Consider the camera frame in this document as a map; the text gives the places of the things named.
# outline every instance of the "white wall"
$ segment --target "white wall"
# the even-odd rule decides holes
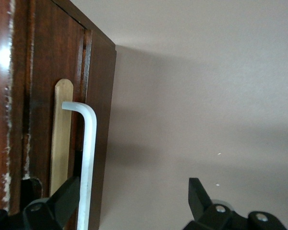
[[[72,2],[118,52],[100,229],[181,230],[189,177],[288,227],[288,0]]]

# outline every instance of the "clamp jaw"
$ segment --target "clamp jaw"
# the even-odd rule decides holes
[[[189,206],[194,220],[183,230],[287,230],[272,214],[254,211],[244,218],[223,204],[213,204],[198,178],[189,179]]]
[[[9,217],[0,209],[0,230],[63,230],[79,200],[79,177],[71,177],[52,197],[31,202],[23,212]]]

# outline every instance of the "wooden door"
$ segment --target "wooden door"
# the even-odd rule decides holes
[[[25,180],[36,183],[34,198],[49,195],[54,86],[66,78],[74,85],[73,100],[97,115],[90,228],[98,229],[115,45],[66,0],[0,0],[0,17],[0,44],[12,57],[0,69],[0,208],[19,211],[32,196],[26,187],[21,191]],[[82,135],[83,120],[73,114],[69,176]]]

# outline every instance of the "chipped paint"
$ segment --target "chipped paint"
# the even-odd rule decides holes
[[[26,152],[26,158],[25,158],[25,165],[24,165],[24,176],[23,176],[23,180],[27,180],[30,179],[30,171],[29,171],[29,166],[30,166],[30,157],[29,157],[29,152],[30,152],[30,142],[31,142],[31,135],[27,134],[28,138],[27,138],[27,143],[26,143],[26,148],[25,148],[25,152]]]
[[[10,15],[10,21],[9,21],[9,30],[10,30],[10,37],[9,37],[9,78],[7,82],[7,86],[4,88],[5,92],[5,99],[6,99],[6,122],[7,122],[7,135],[6,135],[6,147],[4,153],[6,154],[6,174],[2,175],[3,178],[3,191],[4,196],[2,198],[3,202],[3,209],[6,211],[10,210],[10,198],[11,198],[11,181],[12,178],[10,176],[10,164],[11,164],[11,158],[10,158],[10,151],[11,151],[11,132],[12,132],[12,86],[13,86],[13,66],[11,62],[11,49],[12,49],[12,34],[14,32],[14,25],[13,25],[13,18],[14,18],[14,12],[15,12],[15,0],[10,1],[10,11],[8,14]]]

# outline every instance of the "wooden popsicle stick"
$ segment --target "wooden popsicle stick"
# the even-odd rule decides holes
[[[52,129],[50,196],[67,180],[72,112],[62,109],[62,102],[72,102],[73,84],[61,79],[55,86]]]

